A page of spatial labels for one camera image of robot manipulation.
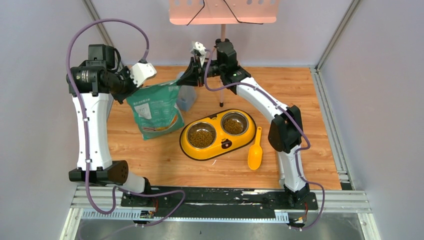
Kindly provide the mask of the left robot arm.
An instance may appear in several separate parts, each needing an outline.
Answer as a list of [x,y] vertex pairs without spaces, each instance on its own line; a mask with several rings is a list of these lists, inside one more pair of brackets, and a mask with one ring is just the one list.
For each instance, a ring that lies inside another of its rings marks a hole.
[[132,67],[119,70],[115,60],[120,53],[112,46],[91,44],[88,59],[71,67],[77,89],[69,86],[69,93],[77,114],[79,157],[77,167],[68,173],[69,180],[97,186],[117,186],[134,192],[134,200],[140,206],[149,206],[153,193],[147,178],[129,170],[125,160],[113,160],[107,134],[109,100],[122,104],[134,94],[146,80],[156,76],[154,66],[145,59]]

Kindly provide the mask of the yellow plastic scoop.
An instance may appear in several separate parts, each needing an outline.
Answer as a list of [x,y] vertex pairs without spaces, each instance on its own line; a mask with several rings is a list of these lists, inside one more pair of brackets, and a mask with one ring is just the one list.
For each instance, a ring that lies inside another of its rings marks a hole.
[[247,164],[248,167],[255,171],[262,163],[263,149],[261,147],[262,127],[258,126],[256,129],[254,144],[249,148]]

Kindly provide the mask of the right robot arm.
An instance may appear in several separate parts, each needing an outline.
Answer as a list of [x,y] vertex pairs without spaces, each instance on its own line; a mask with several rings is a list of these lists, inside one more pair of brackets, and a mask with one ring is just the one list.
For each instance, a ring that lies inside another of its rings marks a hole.
[[286,204],[298,209],[310,193],[303,177],[300,151],[307,137],[303,131],[301,110],[278,101],[264,90],[237,59],[234,45],[217,39],[212,49],[198,41],[192,42],[190,63],[177,80],[179,86],[208,86],[207,79],[220,77],[221,89],[229,89],[248,101],[269,122],[268,142],[277,153],[279,184],[286,192]]

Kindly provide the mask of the green pet food bag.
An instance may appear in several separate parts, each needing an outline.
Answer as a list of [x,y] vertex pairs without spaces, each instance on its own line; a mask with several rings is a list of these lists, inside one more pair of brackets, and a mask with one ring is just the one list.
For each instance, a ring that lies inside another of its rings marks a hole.
[[180,87],[171,80],[138,89],[126,99],[143,140],[150,140],[184,127],[177,105]]

